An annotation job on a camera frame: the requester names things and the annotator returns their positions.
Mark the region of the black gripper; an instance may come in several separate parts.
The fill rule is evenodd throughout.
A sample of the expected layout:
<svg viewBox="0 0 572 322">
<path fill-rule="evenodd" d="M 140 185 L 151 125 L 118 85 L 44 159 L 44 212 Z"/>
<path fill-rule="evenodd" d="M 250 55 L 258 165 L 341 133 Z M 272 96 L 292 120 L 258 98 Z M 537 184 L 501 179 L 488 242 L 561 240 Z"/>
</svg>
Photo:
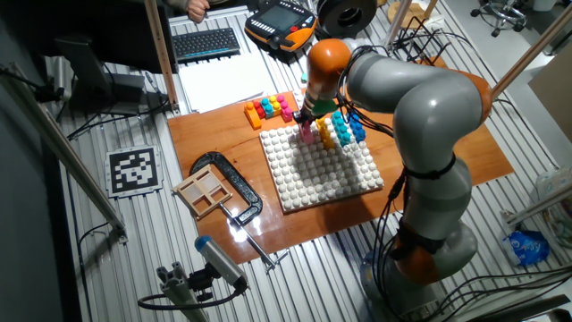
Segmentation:
<svg viewBox="0 0 572 322">
<path fill-rule="evenodd" d="M 319 115 L 312 114 L 312 111 L 306 107 L 301 107 L 293 115 L 293 119 L 299 128 L 301 128 L 302 125 L 309 125 L 308 128 L 310 131 L 316 131 L 316 125 L 313 123 L 313 121 L 318 118 Z"/>
</svg>

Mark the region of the person's hand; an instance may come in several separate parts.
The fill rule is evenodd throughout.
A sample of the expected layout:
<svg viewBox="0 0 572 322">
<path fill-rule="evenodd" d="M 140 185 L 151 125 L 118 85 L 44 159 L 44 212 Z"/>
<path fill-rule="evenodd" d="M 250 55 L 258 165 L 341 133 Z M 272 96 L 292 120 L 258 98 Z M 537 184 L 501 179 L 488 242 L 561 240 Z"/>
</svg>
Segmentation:
<svg viewBox="0 0 572 322">
<path fill-rule="evenodd" d="M 209 9 L 210 3 L 207 0 L 189 0 L 185 12 L 190 20 L 200 23 L 204 20 Z"/>
</svg>

